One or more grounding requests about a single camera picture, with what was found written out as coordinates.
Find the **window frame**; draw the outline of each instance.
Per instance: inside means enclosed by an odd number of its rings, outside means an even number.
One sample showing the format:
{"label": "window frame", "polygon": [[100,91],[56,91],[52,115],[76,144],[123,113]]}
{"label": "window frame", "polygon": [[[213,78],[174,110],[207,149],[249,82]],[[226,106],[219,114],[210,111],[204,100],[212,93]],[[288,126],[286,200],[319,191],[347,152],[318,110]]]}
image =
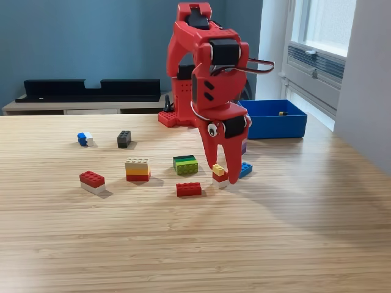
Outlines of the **window frame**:
{"label": "window frame", "polygon": [[[325,114],[335,117],[342,79],[332,79],[326,74],[317,74],[317,78],[314,78],[312,74],[314,71],[313,67],[296,61],[292,62],[292,58],[289,58],[288,56],[288,47],[294,46],[304,50],[307,54],[322,55],[343,64],[346,62],[346,57],[344,56],[339,56],[292,40],[305,39],[305,22],[308,22],[309,17],[309,1],[310,0],[289,1],[282,72],[279,74],[283,82],[281,96],[287,96],[287,89],[289,87],[290,90],[300,93],[307,101],[310,101],[314,106],[325,112]],[[307,11],[305,21],[301,21],[301,18],[294,18],[295,12],[303,14],[305,10]]]}

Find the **blue lego brick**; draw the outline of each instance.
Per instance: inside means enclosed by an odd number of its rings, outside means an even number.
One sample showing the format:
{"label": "blue lego brick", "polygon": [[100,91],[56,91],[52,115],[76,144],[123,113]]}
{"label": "blue lego brick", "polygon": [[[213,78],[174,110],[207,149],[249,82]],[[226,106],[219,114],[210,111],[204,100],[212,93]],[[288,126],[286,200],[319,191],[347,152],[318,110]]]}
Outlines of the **blue lego brick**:
{"label": "blue lego brick", "polygon": [[87,146],[87,139],[83,132],[78,134],[78,142],[81,146]]}
{"label": "blue lego brick", "polygon": [[243,177],[247,176],[248,174],[250,174],[251,172],[252,172],[252,165],[243,162],[242,163],[242,170],[240,171],[239,178],[243,178]]}

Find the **blue plastic bin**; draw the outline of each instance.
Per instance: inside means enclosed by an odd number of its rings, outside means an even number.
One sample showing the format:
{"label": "blue plastic bin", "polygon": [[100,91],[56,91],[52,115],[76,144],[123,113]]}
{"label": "blue plastic bin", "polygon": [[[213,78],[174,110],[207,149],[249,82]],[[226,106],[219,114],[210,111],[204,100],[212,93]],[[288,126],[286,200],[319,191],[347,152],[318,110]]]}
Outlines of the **blue plastic bin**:
{"label": "blue plastic bin", "polygon": [[[249,139],[282,139],[303,137],[307,114],[287,99],[240,101],[251,117]],[[279,116],[288,112],[288,116]]]}

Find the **wooden table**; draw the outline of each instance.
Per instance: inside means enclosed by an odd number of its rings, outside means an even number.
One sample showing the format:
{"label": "wooden table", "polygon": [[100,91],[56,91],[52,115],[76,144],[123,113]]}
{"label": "wooden table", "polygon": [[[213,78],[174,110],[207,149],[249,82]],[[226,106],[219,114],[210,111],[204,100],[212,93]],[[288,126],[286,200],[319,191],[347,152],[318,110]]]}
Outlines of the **wooden table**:
{"label": "wooden table", "polygon": [[[0,122],[2,293],[391,291],[391,179],[311,116],[303,140],[248,142],[254,171],[225,190],[198,130],[156,115]],[[134,142],[118,149],[126,129]],[[185,154],[200,163],[188,178],[172,169]],[[125,181],[128,156],[152,160],[150,182]],[[86,170],[110,193],[81,189]],[[203,197],[176,197],[197,181]]]}

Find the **red robot arm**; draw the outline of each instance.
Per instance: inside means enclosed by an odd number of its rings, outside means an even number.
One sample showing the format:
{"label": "red robot arm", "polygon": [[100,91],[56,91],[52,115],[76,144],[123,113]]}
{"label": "red robot arm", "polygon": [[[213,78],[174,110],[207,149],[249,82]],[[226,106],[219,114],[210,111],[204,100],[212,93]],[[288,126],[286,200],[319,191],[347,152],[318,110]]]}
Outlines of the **red robot arm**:
{"label": "red robot arm", "polygon": [[[217,161],[217,146],[222,145],[232,184],[241,170],[241,144],[247,138],[251,120],[245,108],[232,103],[246,85],[249,45],[232,29],[222,29],[211,21],[208,3],[180,3],[174,34],[168,48],[167,74],[172,77],[174,109],[178,125],[198,127],[208,165]],[[191,53],[194,69],[191,80],[179,78],[178,66]]]}

